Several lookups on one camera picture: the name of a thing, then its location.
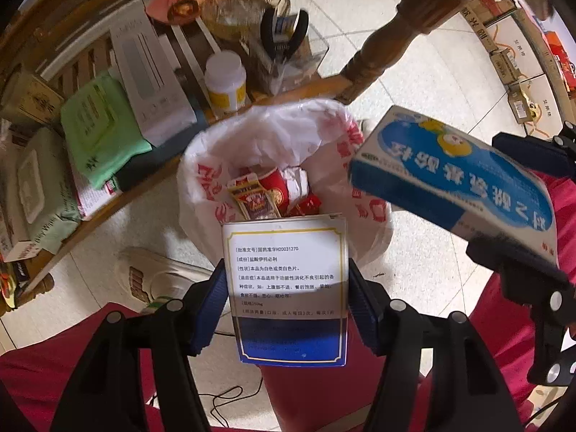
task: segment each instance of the red cloth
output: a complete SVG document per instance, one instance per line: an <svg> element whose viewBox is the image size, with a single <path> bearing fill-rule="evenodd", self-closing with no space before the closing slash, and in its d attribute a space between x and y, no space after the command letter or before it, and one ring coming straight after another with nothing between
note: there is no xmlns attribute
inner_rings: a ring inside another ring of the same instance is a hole
<svg viewBox="0 0 576 432"><path fill-rule="evenodd" d="M546 183L557 220L560 268L576 283L576 185L569 179L540 176ZM526 380L534 359L534 325L529 310L502 297L500 277L492 274L470 320L494 356L512 393L521 420L529 418L527 401L534 385ZM283 432L312 432L369 405L384 360L361 344L349 323L348 358L341 368L262 367L270 402ZM411 432L423 430L431 378L419 388Z"/></svg>
<svg viewBox="0 0 576 432"><path fill-rule="evenodd" d="M560 268L576 283L576 185L571 180L543 179L554 204ZM77 360L104 316L113 310L126 316L136 315L111 303L51 339L0 357L0 381L39 432L48 432L60 394ZM532 409L527 398L534 388L526 381L534 357L534 328L528 309L506 301L500 292L499 276L493 274L470 319L504 375L521 418L527 419ZM348 326L348 359L344 367L261 368L283 432L313 432L372 402L384 360L362 345L352 320ZM147 399L154 392L152 364L147 353L142 355L142 375ZM418 392L413 432L423 428L429 391L430 378L427 378ZM151 432L162 431L158 410L146 407L146 414ZM353 431L360 429L361 426L354 427Z"/></svg>
<svg viewBox="0 0 576 432"><path fill-rule="evenodd" d="M50 339L0 356L0 381L38 432L48 432L70 374L104 317L114 310L121 311L126 317L138 315L122 305L109 303ZM148 400L156 391L150 351L141 351L140 368L142 393ZM161 427L161 421L155 415L152 411L152 422Z"/></svg>

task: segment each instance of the white plastic bag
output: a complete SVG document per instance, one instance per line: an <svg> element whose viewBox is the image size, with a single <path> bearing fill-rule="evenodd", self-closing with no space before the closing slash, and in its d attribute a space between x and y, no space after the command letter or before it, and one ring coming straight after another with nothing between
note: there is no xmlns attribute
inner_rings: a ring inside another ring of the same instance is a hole
<svg viewBox="0 0 576 432"><path fill-rule="evenodd" d="M245 220L227 182L241 167L301 165L321 213L346 217L349 255L368 264L388 248L392 222L389 203L348 182L348 163L362 141L346 108L329 99L254 106L217 123L192 140L180 163L180 226L216 265L224 254L221 224Z"/></svg>

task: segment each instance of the wooden chair leg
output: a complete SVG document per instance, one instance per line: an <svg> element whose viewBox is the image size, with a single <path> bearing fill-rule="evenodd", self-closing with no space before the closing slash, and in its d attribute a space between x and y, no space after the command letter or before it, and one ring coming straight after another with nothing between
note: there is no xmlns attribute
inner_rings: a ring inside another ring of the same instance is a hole
<svg viewBox="0 0 576 432"><path fill-rule="evenodd" d="M396 16L366 40L341 74L352 81L338 100L349 104L394 65L419 34L455 15L470 0L401 0Z"/></svg>
<svg viewBox="0 0 576 432"><path fill-rule="evenodd" d="M38 294L45 294L54 289L54 279L50 273L48 273L45 278L40 281L37 286L30 293L24 293L21 297L16 300L16 307L20 307L25 303L30 302L35 299ZM2 296L0 296L0 317L4 315L7 311L12 311L8 305L4 302Z"/></svg>

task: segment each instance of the red snack wrapper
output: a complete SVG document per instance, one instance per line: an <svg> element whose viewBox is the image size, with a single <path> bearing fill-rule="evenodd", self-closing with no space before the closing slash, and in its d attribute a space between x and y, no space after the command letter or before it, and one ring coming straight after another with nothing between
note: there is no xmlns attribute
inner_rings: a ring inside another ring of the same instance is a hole
<svg viewBox="0 0 576 432"><path fill-rule="evenodd" d="M280 214L284 216L288 210L290 200L288 198L288 186L286 185L286 181L284 180L284 177L282 177L280 170L275 167L270 172L258 176L258 182L268 190L278 208L278 211L280 211Z"/></svg>
<svg viewBox="0 0 576 432"><path fill-rule="evenodd" d="M274 200L258 180L229 187L228 191L238 203L246 219L275 219L280 217Z"/></svg>
<svg viewBox="0 0 576 432"><path fill-rule="evenodd" d="M314 193L309 193L303 200L294 206L289 216L314 216L320 214L320 205L322 202Z"/></svg>
<svg viewBox="0 0 576 432"><path fill-rule="evenodd" d="M226 187L227 188L234 188L235 186L244 185L248 182L257 182L258 176L252 172L248 172L246 175L236 177L235 179L230 180Z"/></svg>

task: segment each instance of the blue gripper pad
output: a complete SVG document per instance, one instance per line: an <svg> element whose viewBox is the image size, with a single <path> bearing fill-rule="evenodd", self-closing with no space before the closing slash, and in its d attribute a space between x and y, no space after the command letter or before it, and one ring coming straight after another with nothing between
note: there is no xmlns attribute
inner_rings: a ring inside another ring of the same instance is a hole
<svg viewBox="0 0 576 432"><path fill-rule="evenodd" d="M196 356L208 346L228 300L228 285L224 260L220 260L208 281L193 284L184 296L186 307L192 311L192 337L187 355Z"/></svg>
<svg viewBox="0 0 576 432"><path fill-rule="evenodd" d="M390 297L377 282L365 281L352 258L349 259L348 306L354 317L362 343L376 356L384 355L384 338L379 326Z"/></svg>

